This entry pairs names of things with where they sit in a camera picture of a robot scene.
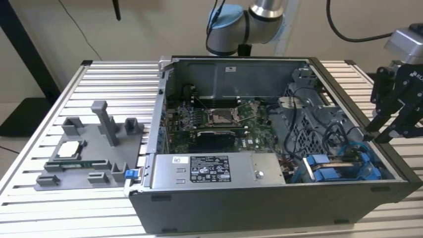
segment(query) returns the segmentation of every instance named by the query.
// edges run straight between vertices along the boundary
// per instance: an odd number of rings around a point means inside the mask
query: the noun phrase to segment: green circuit board
[[[231,114],[227,112],[216,123],[216,119],[215,122],[212,121],[212,112],[223,110],[228,110]],[[232,131],[236,134],[233,147],[221,152],[255,151],[256,153],[281,154],[265,107],[260,106],[253,99],[240,100],[239,106],[233,109],[176,111],[180,113],[169,119],[171,153],[189,153],[189,143],[195,144],[199,131]],[[192,117],[192,115],[197,115],[196,122],[189,122],[195,125],[185,123],[187,120],[180,123],[180,118]]]

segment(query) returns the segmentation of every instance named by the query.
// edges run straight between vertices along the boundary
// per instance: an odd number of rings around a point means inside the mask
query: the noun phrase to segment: cable
[[[301,159],[292,151],[288,150],[287,144],[288,144],[288,139],[291,137],[292,131],[293,131],[293,126],[295,126],[295,120],[296,120],[296,103],[295,100],[292,100],[293,102],[293,113],[292,113],[292,119],[291,119],[291,125],[289,125],[289,131],[284,137],[284,141],[283,141],[283,149],[284,151],[291,155],[291,157],[295,159]]]
[[[212,26],[217,22],[224,2],[225,2],[225,0],[223,0],[223,2],[220,4],[220,7],[217,8],[216,13],[213,14],[213,16],[212,16],[212,12],[215,10],[215,7],[213,7],[213,9],[211,11],[212,19],[211,19],[211,23],[207,25],[208,28],[207,28],[207,37],[205,37],[205,48],[207,48],[207,41],[209,39],[209,35],[211,35],[211,32],[212,32]]]
[[[361,127],[360,127],[360,126],[353,126],[353,127],[351,127],[349,130],[347,131],[347,135],[349,135],[351,131],[352,131],[355,128],[360,129]]]
[[[217,0],[213,1],[213,6],[212,6],[212,10],[211,10],[211,16],[209,16],[209,21],[207,22],[207,29],[205,29],[205,34],[208,34],[209,32],[209,26],[211,26],[211,20],[212,20],[212,12],[216,9],[217,6]]]
[[[392,32],[391,32],[391,33],[387,33],[387,34],[383,34],[383,35],[379,35],[379,36],[372,36],[372,37],[360,38],[360,39],[352,39],[352,38],[345,37],[345,36],[339,32],[339,30],[336,29],[335,24],[333,24],[333,21],[332,21],[332,16],[331,16],[331,0],[327,0],[327,2],[325,2],[325,15],[327,15],[328,22],[329,22],[329,26],[331,26],[331,29],[332,29],[333,33],[335,33],[336,36],[337,36],[339,38],[341,38],[344,41],[353,42],[353,43],[360,43],[360,42],[368,42],[368,41],[380,40],[380,39],[387,38],[387,37],[389,37],[389,36],[392,35]]]
[[[17,151],[14,151],[14,150],[12,150],[12,149],[8,149],[8,148],[5,148],[5,147],[2,147],[2,146],[0,146],[0,148],[1,148],[2,150],[6,150],[6,151],[9,151],[9,152],[14,153],[14,154],[18,154],[18,152],[17,152]]]
[[[329,125],[328,125],[328,128],[325,129],[324,131],[324,134],[323,134],[323,139],[321,139],[321,145],[323,145],[323,148],[325,149],[325,151],[328,152],[328,154],[331,154],[331,151],[329,151],[329,147],[328,147],[328,144],[327,144],[327,140],[329,139],[329,132],[332,127],[333,126],[337,126],[340,132],[341,132],[341,136],[344,138],[344,141],[343,141],[343,144],[344,145],[348,145],[349,142],[348,142],[348,138],[347,138],[347,133],[345,133],[345,130],[344,130],[344,127],[343,125],[336,121],[336,122],[332,122]]]
[[[100,57],[100,55],[98,55],[98,52],[94,50],[94,48],[92,47],[90,43],[88,42],[86,36],[85,36],[84,32],[81,31],[81,28],[78,27],[78,24],[76,23],[73,17],[70,16],[65,5],[62,4],[61,0],[57,0],[57,1],[58,1],[58,3],[60,3],[61,7],[64,8],[64,10],[65,10],[65,12],[66,12],[66,14],[68,14],[70,20],[73,21],[76,27],[78,28],[78,31],[80,31],[80,33],[81,33],[84,39],[85,39],[86,44],[89,45],[89,47],[90,47],[92,51],[94,52],[94,54],[97,55],[98,59],[102,61],[102,59],[101,59],[101,57]]]

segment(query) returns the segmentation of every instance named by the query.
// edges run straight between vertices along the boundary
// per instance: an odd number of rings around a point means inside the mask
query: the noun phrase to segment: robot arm
[[[256,0],[248,10],[225,4],[220,12],[216,9],[211,13],[212,18],[216,14],[207,36],[207,50],[213,55],[229,56],[239,45],[264,44],[281,33],[281,0]]]
[[[423,24],[397,29],[384,48],[400,53],[404,64],[397,69],[380,67],[376,72],[371,93],[375,117],[365,130],[379,131],[397,112],[397,117],[375,138],[377,143],[389,142],[392,137],[423,136],[423,127],[416,127],[423,118]]]

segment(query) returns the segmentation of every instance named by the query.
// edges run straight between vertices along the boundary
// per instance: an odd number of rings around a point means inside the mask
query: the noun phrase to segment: power supply label
[[[191,156],[191,182],[231,182],[227,156]]]

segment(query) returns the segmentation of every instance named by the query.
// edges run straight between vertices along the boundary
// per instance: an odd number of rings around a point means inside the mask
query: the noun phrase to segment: table surface
[[[363,113],[372,117],[372,81],[355,65],[323,61]],[[0,181],[0,238],[125,237],[145,234],[123,188],[34,191],[42,165],[62,134],[65,117],[98,123],[93,100],[106,100],[116,122],[136,117],[145,124],[140,163],[144,160],[151,115],[157,91],[157,62],[93,62],[81,66],[49,114]],[[396,138],[391,144],[423,179],[423,138]],[[423,237],[423,189],[401,202],[380,205],[356,224],[265,231],[196,234],[188,237]]]

